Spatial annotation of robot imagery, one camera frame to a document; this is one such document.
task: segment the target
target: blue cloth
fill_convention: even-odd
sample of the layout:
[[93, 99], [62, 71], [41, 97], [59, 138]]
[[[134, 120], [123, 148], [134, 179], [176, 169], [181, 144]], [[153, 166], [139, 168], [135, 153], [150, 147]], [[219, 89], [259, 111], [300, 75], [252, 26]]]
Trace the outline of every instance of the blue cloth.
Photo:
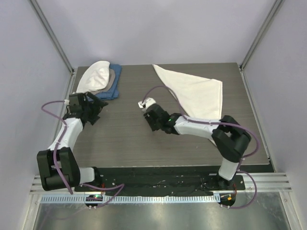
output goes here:
[[117, 83], [119, 80], [119, 76], [121, 73], [121, 65], [117, 65], [117, 64], [110, 64], [109, 66], [110, 69], [113, 69], [115, 72], [115, 78], [114, 78], [114, 82], [113, 85], [111, 86], [111, 88], [106, 91], [106, 92], [100, 92], [98, 94], [96, 94], [96, 97], [98, 97], [99, 99], [102, 100], [113, 100], [118, 98], [119, 92], [117, 90]]

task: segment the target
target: white panel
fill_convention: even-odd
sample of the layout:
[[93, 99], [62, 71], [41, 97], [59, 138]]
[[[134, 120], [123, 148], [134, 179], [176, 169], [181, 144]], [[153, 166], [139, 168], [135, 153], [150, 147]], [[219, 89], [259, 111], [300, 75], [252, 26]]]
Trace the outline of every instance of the white panel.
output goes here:
[[38, 0], [74, 67], [241, 64], [274, 0]]
[[[63, 99], [69, 72], [26, 0], [0, 5], [0, 223], [15, 230], [38, 173], [36, 155], [56, 128], [40, 106]], [[50, 109], [58, 113], [60, 105]]]
[[246, 68], [257, 113], [280, 172], [306, 220], [307, 1], [286, 0]]

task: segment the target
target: metal beam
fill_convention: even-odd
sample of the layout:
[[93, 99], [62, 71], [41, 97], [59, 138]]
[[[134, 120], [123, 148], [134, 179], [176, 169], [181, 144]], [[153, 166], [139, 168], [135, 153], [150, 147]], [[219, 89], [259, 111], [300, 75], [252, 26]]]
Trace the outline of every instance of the metal beam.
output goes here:
[[263, 36], [265, 35], [265, 33], [267, 32], [267, 30], [269, 29], [271, 23], [273, 22], [276, 14], [278, 13], [279, 9], [281, 8], [282, 4], [283, 4], [284, 0], [275, 0], [274, 4], [272, 5], [272, 8], [268, 14], [268, 16], [266, 17], [266, 19], [264, 20], [261, 28], [259, 29], [251, 47], [249, 48], [248, 53], [246, 54], [242, 65], [240, 66], [240, 68], [243, 70], [246, 65], [248, 64], [248, 61], [250, 60], [251, 56], [253, 55], [253, 53], [255, 52], [255, 49], [257, 48], [257, 46], [259, 45], [260, 41], [262, 40]]
[[37, 3], [36, 0], [29, 0], [29, 3], [31, 4], [33, 10], [35, 11], [36, 15], [38, 16], [38, 19], [41, 21], [45, 31], [47, 32], [49, 38], [51, 39], [53, 45], [55, 46], [57, 52], [59, 53], [60, 57], [62, 58], [64, 64], [66, 65], [68, 71], [72, 74], [73, 73], [73, 68], [64, 52], [62, 49], [57, 37], [55, 36], [53, 30], [51, 29], [51, 26], [49, 25], [49, 22], [47, 18], [45, 17], [42, 9], [40, 8], [39, 4]]

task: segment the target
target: robotic arm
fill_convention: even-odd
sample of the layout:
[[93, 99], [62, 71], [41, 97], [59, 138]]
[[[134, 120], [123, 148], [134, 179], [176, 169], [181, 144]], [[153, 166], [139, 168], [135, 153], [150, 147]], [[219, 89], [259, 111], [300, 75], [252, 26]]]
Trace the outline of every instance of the robotic arm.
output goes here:
[[232, 184], [232, 179], [251, 137], [240, 128], [211, 125], [211, 123], [222, 122], [238, 125], [234, 118], [226, 115], [220, 120], [207, 120], [188, 116], [184, 118], [182, 114], [178, 113], [170, 115], [153, 98], [147, 98], [144, 102], [139, 102], [139, 107], [144, 112], [144, 117], [152, 131], [161, 129], [168, 134], [189, 134], [213, 140], [223, 157], [218, 172], [218, 184], [225, 189]]
[[[108, 105], [107, 102], [101, 101], [90, 92], [69, 95], [69, 105], [67, 105], [67, 112], [63, 117], [67, 124], [67, 130], [59, 143], [56, 155], [61, 166], [60, 170], [70, 187], [88, 182], [91, 185], [101, 187], [102, 183], [98, 169], [96, 167], [79, 168], [72, 150], [85, 124], [89, 122], [93, 125], [100, 118], [98, 114], [106, 105]], [[55, 141], [47, 150], [40, 151], [37, 155], [39, 174], [42, 186], [46, 191], [65, 188], [65, 184], [58, 174], [53, 161], [53, 152], [64, 128], [65, 125], [62, 124]]]

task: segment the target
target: white towel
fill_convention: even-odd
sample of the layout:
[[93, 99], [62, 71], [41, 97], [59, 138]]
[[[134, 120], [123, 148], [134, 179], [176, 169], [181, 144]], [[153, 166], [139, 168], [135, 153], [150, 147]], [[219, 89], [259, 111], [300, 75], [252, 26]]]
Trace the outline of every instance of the white towel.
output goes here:
[[104, 89], [109, 82], [108, 61], [98, 61], [92, 64], [82, 75], [76, 92], [94, 92]]
[[157, 75], [177, 95], [186, 113], [195, 118], [220, 119], [223, 83], [220, 80], [178, 73], [153, 65]]

